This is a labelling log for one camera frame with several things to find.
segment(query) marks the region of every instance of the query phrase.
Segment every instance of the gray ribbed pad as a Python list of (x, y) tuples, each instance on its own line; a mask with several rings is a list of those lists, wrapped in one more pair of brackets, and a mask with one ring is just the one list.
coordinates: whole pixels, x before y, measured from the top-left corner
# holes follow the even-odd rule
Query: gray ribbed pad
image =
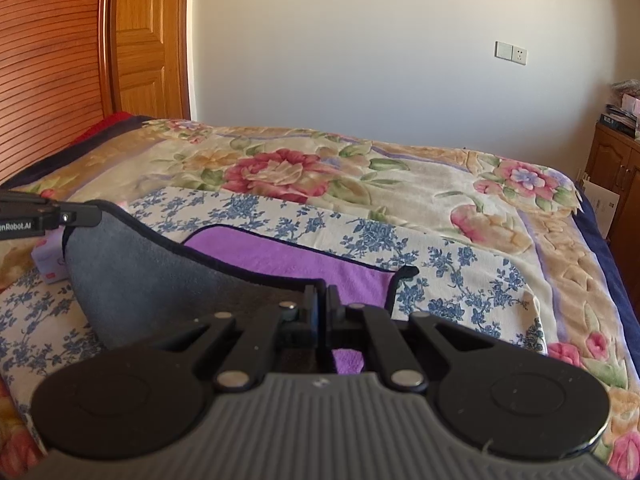
[(617, 478), (590, 454), (519, 463), (482, 453), (448, 433), (424, 398), (392, 392), (374, 374), (322, 379), (270, 374), (251, 392), (219, 397), (197, 428), (163, 450), (121, 462), (54, 451), (24, 479)]

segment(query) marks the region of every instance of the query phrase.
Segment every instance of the bedroom wall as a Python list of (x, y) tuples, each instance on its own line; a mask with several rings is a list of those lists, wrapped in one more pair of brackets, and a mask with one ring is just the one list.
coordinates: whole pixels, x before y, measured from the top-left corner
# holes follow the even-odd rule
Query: bedroom wall
[[(640, 0), (192, 0), (192, 117), (583, 167)], [(529, 51), (523, 67), (496, 40)]]

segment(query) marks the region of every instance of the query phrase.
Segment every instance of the small box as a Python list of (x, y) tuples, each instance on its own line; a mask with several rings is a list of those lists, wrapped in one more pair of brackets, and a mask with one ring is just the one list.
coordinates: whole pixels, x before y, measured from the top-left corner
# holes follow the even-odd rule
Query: small box
[(48, 231), (31, 251), (31, 257), (45, 283), (59, 282), (69, 276), (62, 255), (62, 235), (64, 232), (64, 227)]
[(606, 238), (607, 234), (609, 234), (613, 217), (616, 214), (620, 195), (588, 180), (583, 181), (583, 185), (584, 194), (589, 199), (596, 215), (598, 231), (600, 231), (603, 238)]
[(640, 117), (640, 99), (629, 94), (624, 94), (622, 96), (622, 109), (636, 117)]

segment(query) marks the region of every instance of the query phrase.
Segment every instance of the white paper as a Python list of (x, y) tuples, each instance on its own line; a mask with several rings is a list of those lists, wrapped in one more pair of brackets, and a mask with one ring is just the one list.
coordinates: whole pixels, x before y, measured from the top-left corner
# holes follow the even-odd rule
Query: white paper
[(609, 234), (611, 222), (613, 221), (613, 215), (615, 215), (616, 208), (618, 207), (620, 195), (588, 180), (583, 181), (583, 184), (584, 194), (589, 199), (589, 202), (591, 202), (593, 210), (596, 213), (598, 231), (600, 231), (603, 238), (606, 238), (607, 234)]

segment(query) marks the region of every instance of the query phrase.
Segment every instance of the stack of books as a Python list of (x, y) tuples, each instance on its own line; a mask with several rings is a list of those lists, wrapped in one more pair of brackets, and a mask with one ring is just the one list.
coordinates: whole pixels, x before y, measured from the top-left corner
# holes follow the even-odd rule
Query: stack of books
[(600, 116), (600, 122), (612, 130), (628, 135), (632, 139), (636, 138), (638, 119), (635, 115), (622, 108), (615, 105), (607, 105), (605, 113)]

